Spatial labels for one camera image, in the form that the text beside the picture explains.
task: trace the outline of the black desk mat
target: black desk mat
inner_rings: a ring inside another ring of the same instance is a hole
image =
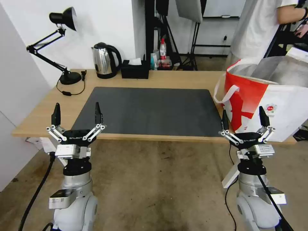
[[[104,133],[218,137],[221,130],[208,90],[95,87],[72,129],[95,126],[96,102]]]

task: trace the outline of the desk lamp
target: desk lamp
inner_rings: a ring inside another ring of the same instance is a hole
[[[50,59],[46,58],[45,56],[39,54],[39,50],[48,46],[49,44],[53,43],[54,41],[58,40],[61,37],[64,37],[65,30],[62,25],[66,25],[68,28],[76,31],[77,21],[76,21],[76,12],[73,7],[67,8],[63,13],[50,13],[49,19],[51,22],[57,25],[58,29],[53,32],[52,34],[46,36],[45,38],[41,39],[40,41],[27,46],[27,51],[35,56],[39,57],[40,59],[44,60],[45,62],[53,65],[55,68],[58,68],[62,71],[62,75],[60,77],[60,82],[64,85],[70,85],[77,83],[81,80],[81,75],[77,72],[70,72],[67,70],[67,67],[60,65],[56,62],[51,61]],[[51,40],[50,42],[42,43],[44,40],[48,39],[49,37],[59,33],[59,37]]]

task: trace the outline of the lamp base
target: lamp base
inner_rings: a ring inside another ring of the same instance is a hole
[[[81,75],[77,72],[70,72],[68,74],[63,74],[60,77],[60,82],[63,85],[71,85],[77,83],[81,80]]]

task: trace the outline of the black tissue box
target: black tissue box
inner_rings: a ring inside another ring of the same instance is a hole
[[[141,61],[141,65],[130,65],[129,60],[124,60],[121,66],[121,74],[123,79],[148,79],[149,69],[146,62]]]

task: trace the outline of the stainless steel kettle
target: stainless steel kettle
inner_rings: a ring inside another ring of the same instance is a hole
[[[91,48],[97,77],[101,79],[110,79],[114,77],[120,70],[122,64],[120,52],[114,46],[107,45],[103,42],[95,44],[94,47]],[[116,66],[112,54],[113,52],[118,59],[118,66]]]

